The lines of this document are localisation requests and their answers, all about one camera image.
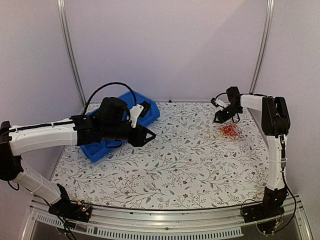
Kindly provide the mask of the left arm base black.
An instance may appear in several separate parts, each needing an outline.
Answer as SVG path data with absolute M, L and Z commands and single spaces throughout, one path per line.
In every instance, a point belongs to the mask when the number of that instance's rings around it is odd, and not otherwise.
M 60 190 L 61 199 L 54 204 L 50 204 L 48 212 L 61 218 L 88 223 L 92 213 L 92 203 L 80 200 L 71 201 L 66 189 L 57 184 Z

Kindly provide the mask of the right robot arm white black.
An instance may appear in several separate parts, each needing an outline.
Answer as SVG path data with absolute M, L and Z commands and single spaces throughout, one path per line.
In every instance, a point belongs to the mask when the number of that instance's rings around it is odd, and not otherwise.
M 244 108 L 261 113 L 261 129 L 269 151 L 269 177 L 258 213 L 262 218 L 269 218 L 278 210 L 278 204 L 283 204 L 288 192 L 286 146 L 291 122 L 285 98 L 240 93 L 238 87 L 231 86 L 210 102 L 219 108 L 213 120 L 219 124 L 239 118 Z

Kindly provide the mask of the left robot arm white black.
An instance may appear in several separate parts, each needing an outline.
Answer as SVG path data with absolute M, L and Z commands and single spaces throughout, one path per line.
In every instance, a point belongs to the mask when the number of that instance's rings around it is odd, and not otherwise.
M 150 110 L 146 101 L 138 103 L 134 91 L 125 83 L 133 97 L 133 107 L 117 97 L 105 97 L 90 115 L 85 108 L 80 115 L 61 121 L 36 125 L 0 125 L 0 179 L 14 182 L 44 199 L 63 217 L 74 213 L 74 203 L 60 184 L 54 184 L 23 162 L 22 154 L 59 146 L 84 146 L 102 140 L 126 141 L 133 147 L 143 147 L 156 134 L 138 123 Z

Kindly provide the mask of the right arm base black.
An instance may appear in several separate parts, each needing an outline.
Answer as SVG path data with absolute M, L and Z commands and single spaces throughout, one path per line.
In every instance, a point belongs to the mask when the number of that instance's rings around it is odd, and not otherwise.
M 258 231 L 264 236 L 273 235 L 284 220 L 282 206 L 265 208 L 262 201 L 246 199 L 240 205 L 240 215 L 245 223 L 255 222 Z

